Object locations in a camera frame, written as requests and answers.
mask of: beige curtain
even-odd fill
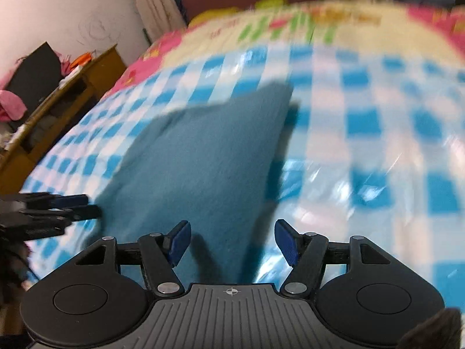
[[[135,0],[147,33],[156,41],[163,34],[185,27],[174,0]]]

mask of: bed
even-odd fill
[[[294,93],[269,171],[254,281],[279,286],[289,273],[272,230],[285,219],[331,241],[368,237],[463,309],[465,46],[438,24],[463,15],[428,21],[434,11],[412,9],[330,0],[166,35],[50,150],[23,191],[95,200],[154,118],[287,80]],[[82,221],[31,242],[32,269],[47,275],[94,227]],[[341,271],[328,267],[324,282]]]

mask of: blue and white checkered tablecloth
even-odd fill
[[[274,44],[165,69],[97,104],[23,191],[95,199],[154,117],[272,79],[295,89],[270,169],[257,281],[279,284],[289,272],[271,230],[284,218],[331,241],[364,235],[465,308],[465,72],[424,59]],[[93,227],[31,242],[33,270],[45,276],[75,255]]]

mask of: teal cloth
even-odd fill
[[[252,282],[261,249],[253,234],[291,95],[289,85],[272,83],[156,118],[97,198],[103,218],[94,240],[136,241],[188,220],[191,244],[174,269],[184,286]],[[138,280],[137,272],[123,274]]]

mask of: wooden furniture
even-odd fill
[[[125,69],[113,46],[50,94],[29,116],[9,150],[0,153],[0,194],[20,191],[37,163],[113,87]],[[40,121],[47,116],[52,116],[54,123],[37,140]]]

